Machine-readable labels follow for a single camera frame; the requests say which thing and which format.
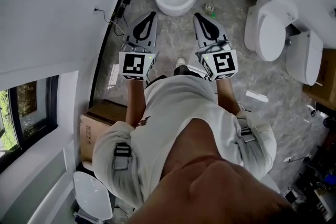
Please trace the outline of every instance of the white shoe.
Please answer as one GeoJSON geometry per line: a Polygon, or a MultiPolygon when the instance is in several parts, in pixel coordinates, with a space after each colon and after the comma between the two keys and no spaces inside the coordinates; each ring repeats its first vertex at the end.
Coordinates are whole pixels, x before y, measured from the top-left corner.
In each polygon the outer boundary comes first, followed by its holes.
{"type": "Polygon", "coordinates": [[[179,67],[180,65],[185,65],[185,60],[182,57],[179,57],[178,60],[176,61],[176,68],[179,67]]]}

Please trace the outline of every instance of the black cable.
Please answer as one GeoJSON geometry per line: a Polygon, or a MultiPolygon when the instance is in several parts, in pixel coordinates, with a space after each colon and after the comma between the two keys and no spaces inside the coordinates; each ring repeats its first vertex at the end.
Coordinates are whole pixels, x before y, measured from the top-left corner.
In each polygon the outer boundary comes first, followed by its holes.
{"type": "Polygon", "coordinates": [[[104,20],[105,20],[105,22],[107,22],[108,24],[110,24],[110,23],[113,23],[114,24],[114,33],[118,36],[118,37],[120,37],[120,36],[122,36],[122,35],[124,35],[124,32],[123,32],[123,30],[119,27],[119,25],[117,25],[118,24],[118,21],[117,21],[117,23],[115,23],[114,21],[112,21],[112,20],[106,20],[106,17],[105,17],[105,11],[104,10],[102,10],[102,9],[97,9],[97,8],[95,8],[94,9],[94,11],[99,11],[99,12],[103,12],[103,15],[104,15],[104,20]],[[116,26],[122,31],[122,35],[118,35],[117,33],[116,33],[116,26]]]}
{"type": "Polygon", "coordinates": [[[124,16],[124,13],[122,14],[122,17],[123,17],[123,19],[124,19],[124,21],[125,21],[125,23],[126,23],[126,26],[128,27],[128,24],[127,24],[126,19],[125,19],[125,16],[124,16]]]}
{"type": "Polygon", "coordinates": [[[126,218],[128,219],[127,212],[124,209],[122,209],[120,206],[117,206],[117,205],[114,208],[120,209],[121,211],[123,211],[125,213],[126,218]]]}
{"type": "Polygon", "coordinates": [[[299,158],[299,159],[294,159],[294,160],[289,160],[288,163],[292,163],[292,162],[296,162],[296,161],[299,161],[301,159],[304,159],[304,158],[307,158],[307,157],[302,157],[302,158],[299,158]]]}

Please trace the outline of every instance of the power adapter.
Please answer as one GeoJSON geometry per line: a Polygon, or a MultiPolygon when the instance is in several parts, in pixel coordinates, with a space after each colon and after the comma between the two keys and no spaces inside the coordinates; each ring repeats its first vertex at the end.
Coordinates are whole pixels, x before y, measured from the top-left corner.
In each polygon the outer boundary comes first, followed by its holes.
{"type": "Polygon", "coordinates": [[[121,18],[122,15],[124,14],[125,11],[125,7],[124,6],[120,6],[117,12],[117,18],[121,18]]]}

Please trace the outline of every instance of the toilet lid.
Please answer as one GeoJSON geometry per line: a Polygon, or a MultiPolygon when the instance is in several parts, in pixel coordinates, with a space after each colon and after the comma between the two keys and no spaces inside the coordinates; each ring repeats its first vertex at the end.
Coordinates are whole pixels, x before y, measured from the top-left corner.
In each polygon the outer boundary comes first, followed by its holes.
{"type": "Polygon", "coordinates": [[[257,52],[264,61],[277,59],[285,45],[284,25],[272,14],[263,15],[258,28],[257,52]]]}
{"type": "Polygon", "coordinates": [[[81,209],[98,219],[111,219],[113,216],[110,196],[98,179],[83,172],[74,172],[76,201],[81,209]]]}

